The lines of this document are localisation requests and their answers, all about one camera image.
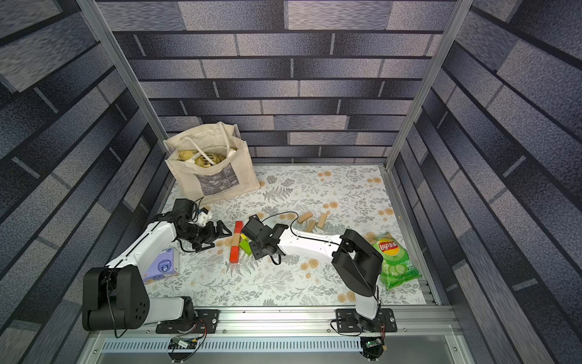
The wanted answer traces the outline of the green block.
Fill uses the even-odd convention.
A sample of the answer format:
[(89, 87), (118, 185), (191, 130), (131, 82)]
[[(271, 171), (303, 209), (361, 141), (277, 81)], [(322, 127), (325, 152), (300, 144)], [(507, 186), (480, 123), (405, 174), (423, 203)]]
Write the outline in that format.
[(239, 248), (245, 252), (246, 255), (251, 256), (253, 254), (250, 244), (248, 241), (243, 240), (239, 243)]

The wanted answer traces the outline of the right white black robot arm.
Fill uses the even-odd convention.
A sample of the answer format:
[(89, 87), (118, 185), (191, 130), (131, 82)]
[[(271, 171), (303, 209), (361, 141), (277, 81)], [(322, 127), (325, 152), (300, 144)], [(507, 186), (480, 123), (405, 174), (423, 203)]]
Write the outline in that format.
[(355, 294), (356, 308), (351, 321), (360, 332), (382, 332), (386, 325), (379, 317), (381, 302), (378, 282), (383, 256), (358, 232), (321, 235), (294, 231), (286, 224), (269, 227), (253, 217), (242, 228), (249, 239), (252, 255), (268, 256), (280, 265), (285, 256), (302, 256), (331, 264), (344, 285)]

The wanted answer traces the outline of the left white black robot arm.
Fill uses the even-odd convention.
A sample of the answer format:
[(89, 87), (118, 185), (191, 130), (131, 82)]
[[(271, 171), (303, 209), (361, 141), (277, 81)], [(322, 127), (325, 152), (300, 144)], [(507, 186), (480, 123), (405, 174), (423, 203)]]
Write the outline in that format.
[(196, 327), (199, 321), (188, 297), (150, 297), (143, 278), (163, 249), (186, 241), (192, 252), (209, 250), (232, 236), (222, 221), (188, 199), (156, 215), (144, 232), (107, 265), (91, 268), (83, 278), (82, 323), (88, 332), (138, 329), (148, 324)]

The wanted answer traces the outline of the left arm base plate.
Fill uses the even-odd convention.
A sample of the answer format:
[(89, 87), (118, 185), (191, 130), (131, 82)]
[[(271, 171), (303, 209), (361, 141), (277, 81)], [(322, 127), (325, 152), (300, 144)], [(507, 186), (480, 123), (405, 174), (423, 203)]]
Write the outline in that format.
[(218, 326), (218, 309), (194, 309), (182, 317), (157, 324), (156, 334), (159, 335), (203, 335), (214, 334)]

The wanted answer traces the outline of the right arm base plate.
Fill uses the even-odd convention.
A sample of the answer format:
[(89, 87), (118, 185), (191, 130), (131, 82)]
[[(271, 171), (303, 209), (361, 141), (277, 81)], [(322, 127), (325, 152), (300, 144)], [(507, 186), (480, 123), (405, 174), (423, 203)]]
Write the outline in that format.
[(392, 309), (380, 309), (374, 319), (357, 314), (355, 309), (337, 309), (334, 323), (336, 330), (346, 335), (398, 331)]

